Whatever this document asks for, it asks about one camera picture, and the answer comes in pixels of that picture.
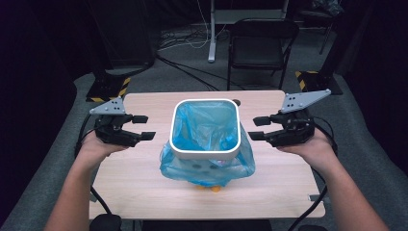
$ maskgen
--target wooden table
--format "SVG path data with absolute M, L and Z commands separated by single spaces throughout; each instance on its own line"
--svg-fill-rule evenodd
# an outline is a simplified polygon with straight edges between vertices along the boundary
M 126 112 L 148 116 L 149 120 L 146 124 L 127 123 L 123 129 L 156 132 L 156 136 L 153 141 L 142 141 L 107 158 L 98 169 L 93 186 L 114 214 L 128 219 L 297 218 L 312 205 L 308 194 L 319 193 L 311 168 L 297 155 L 280 152 L 265 141 L 248 137 L 255 173 L 232 180 L 220 192 L 165 178 L 159 170 L 160 153 L 168 141 L 178 102 L 193 98 L 239 99 L 245 131 L 271 132 L 282 126 L 256 127 L 252 118 L 276 114 L 284 97 L 281 90 L 127 94 Z M 90 203 L 90 218 L 103 213 L 99 203 Z M 319 205 L 309 218 L 322 217 L 324 213 L 324 207 Z

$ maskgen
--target black chair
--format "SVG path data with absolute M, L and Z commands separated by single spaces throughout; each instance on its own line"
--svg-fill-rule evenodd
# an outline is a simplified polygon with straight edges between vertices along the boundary
M 340 13 L 333 15 L 331 12 L 325 10 L 323 7 L 317 7 L 315 9 L 310 7 L 302 8 L 296 12 L 296 16 L 303 18 L 305 22 L 309 21 L 310 24 L 317 24 L 325 28 L 324 42 L 323 45 L 321 46 L 319 54 L 323 53 L 324 47 L 329 39 L 330 32 L 333 28 L 333 24 L 340 15 L 341 15 Z
M 230 30 L 227 90 L 231 85 L 231 68 L 281 70 L 279 89 L 299 27 L 289 19 L 247 18 Z

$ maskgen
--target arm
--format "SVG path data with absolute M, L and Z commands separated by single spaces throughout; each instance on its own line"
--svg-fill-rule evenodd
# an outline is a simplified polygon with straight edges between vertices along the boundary
M 353 179 L 336 157 L 328 139 L 316 129 L 306 143 L 278 147 L 301 156 L 326 181 L 339 230 L 389 230 L 375 213 Z
M 89 133 L 66 176 L 63 189 L 45 226 L 48 230 L 89 230 L 89 190 L 92 172 L 107 156 L 126 147 L 106 144 Z

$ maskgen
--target table leg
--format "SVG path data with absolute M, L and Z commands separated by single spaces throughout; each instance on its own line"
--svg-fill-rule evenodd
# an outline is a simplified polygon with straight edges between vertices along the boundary
M 216 19 L 215 19 L 214 0 L 211 0 L 211 41 L 208 62 L 213 63 L 216 60 Z

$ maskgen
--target yellow black warning tape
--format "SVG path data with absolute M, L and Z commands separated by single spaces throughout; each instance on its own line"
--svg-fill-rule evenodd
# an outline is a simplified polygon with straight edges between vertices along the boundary
M 130 78 L 127 78 L 123 81 L 122 88 L 120 89 L 120 92 L 118 95 L 109 96 L 109 97 L 88 97 L 87 101 L 88 102 L 108 102 L 113 99 L 116 99 L 119 96 L 123 96 L 125 94 L 127 88 L 129 87 L 129 83 L 130 83 Z
M 303 92 L 307 92 L 308 89 L 307 89 L 306 82 L 305 82 L 305 80 L 303 79 L 303 76 L 302 76 L 303 73 L 318 74 L 318 72 L 317 72 L 317 71 L 296 71 L 296 72 L 294 73 L 294 75 L 295 75 L 296 78 L 297 78 L 297 81 L 299 82 L 300 89 L 301 89 Z

